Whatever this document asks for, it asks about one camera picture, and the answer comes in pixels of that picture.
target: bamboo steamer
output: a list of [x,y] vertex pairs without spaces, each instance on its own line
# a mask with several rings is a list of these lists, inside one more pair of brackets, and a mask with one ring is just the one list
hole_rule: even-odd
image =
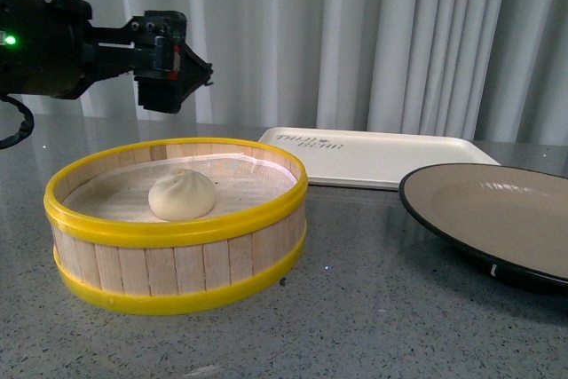
[[[277,198],[219,217],[171,223],[91,217],[63,205],[103,173],[143,162],[243,153],[287,169],[294,185]],[[304,247],[303,164],[274,146],[229,138],[180,138],[121,146],[58,172],[43,204],[61,279],[83,300],[141,315],[204,311],[252,296],[285,276]]]

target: steamed bun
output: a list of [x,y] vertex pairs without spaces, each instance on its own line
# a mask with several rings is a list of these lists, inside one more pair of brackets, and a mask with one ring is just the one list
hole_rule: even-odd
[[148,193],[150,209],[165,221],[189,221],[215,206],[215,185],[200,172],[178,169],[158,178]]

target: yellow rim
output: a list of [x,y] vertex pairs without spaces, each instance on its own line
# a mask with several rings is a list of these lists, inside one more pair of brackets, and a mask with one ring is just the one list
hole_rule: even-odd
[[[61,179],[89,162],[139,148],[187,143],[232,144],[272,151],[296,164],[300,169],[300,178],[289,191],[260,206],[221,217],[197,219],[188,222],[142,224],[112,221],[72,211],[59,203],[55,198],[54,190]],[[275,146],[231,138],[162,139],[112,148],[69,164],[66,168],[56,173],[49,181],[45,190],[43,205],[48,219],[55,227],[80,240],[119,247],[164,248],[220,241],[235,235],[252,233],[255,230],[274,224],[300,206],[304,201],[307,186],[308,177],[303,164],[294,155]]]
[[106,292],[77,280],[67,272],[59,261],[53,247],[53,257],[61,278],[67,288],[85,302],[111,311],[137,315],[176,315],[206,311],[232,304],[260,292],[280,280],[297,262],[305,242],[304,233],[296,247],[278,263],[261,273],[223,288],[214,288],[186,295],[134,296]]

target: speckled countertop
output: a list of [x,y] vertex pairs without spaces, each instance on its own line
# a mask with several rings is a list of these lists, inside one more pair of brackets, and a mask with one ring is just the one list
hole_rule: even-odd
[[[2,114],[2,138],[19,117]],[[396,192],[310,187],[304,253],[249,299],[138,317],[72,296],[52,258],[43,190],[112,146],[262,129],[39,116],[0,152],[0,377],[568,377],[568,296],[507,286],[425,231]],[[568,148],[479,143],[502,164],[566,176]]]

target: white curtain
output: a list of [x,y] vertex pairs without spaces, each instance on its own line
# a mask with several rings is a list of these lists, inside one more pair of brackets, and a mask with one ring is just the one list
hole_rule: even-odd
[[566,0],[87,0],[95,26],[177,10],[215,84],[177,115],[129,75],[33,111],[568,144]]

